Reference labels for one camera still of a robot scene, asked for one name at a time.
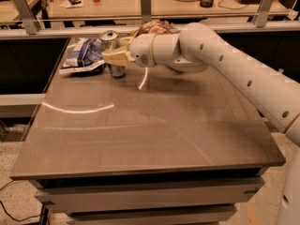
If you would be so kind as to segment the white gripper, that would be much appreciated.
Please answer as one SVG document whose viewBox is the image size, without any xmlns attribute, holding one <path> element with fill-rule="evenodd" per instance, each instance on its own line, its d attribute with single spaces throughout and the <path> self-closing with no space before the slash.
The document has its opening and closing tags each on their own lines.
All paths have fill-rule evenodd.
<svg viewBox="0 0 300 225">
<path fill-rule="evenodd" d="M 153 58 L 154 34 L 141 34 L 138 37 L 121 37 L 117 49 L 101 53 L 103 60 L 111 65 L 126 67 L 131 63 L 141 68 L 152 68 L 156 64 Z"/>
</svg>

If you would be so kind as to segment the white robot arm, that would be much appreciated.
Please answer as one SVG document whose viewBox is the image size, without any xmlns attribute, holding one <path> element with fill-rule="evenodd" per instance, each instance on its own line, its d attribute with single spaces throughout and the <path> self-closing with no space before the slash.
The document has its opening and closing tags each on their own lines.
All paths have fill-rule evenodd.
<svg viewBox="0 0 300 225">
<path fill-rule="evenodd" d="M 100 36 L 105 62 L 141 68 L 166 65 L 182 72 L 216 69 L 290 141 L 300 145 L 300 83 L 234 48 L 214 30 L 193 22 L 164 32 L 139 28 L 129 37 L 115 31 Z"/>
</svg>

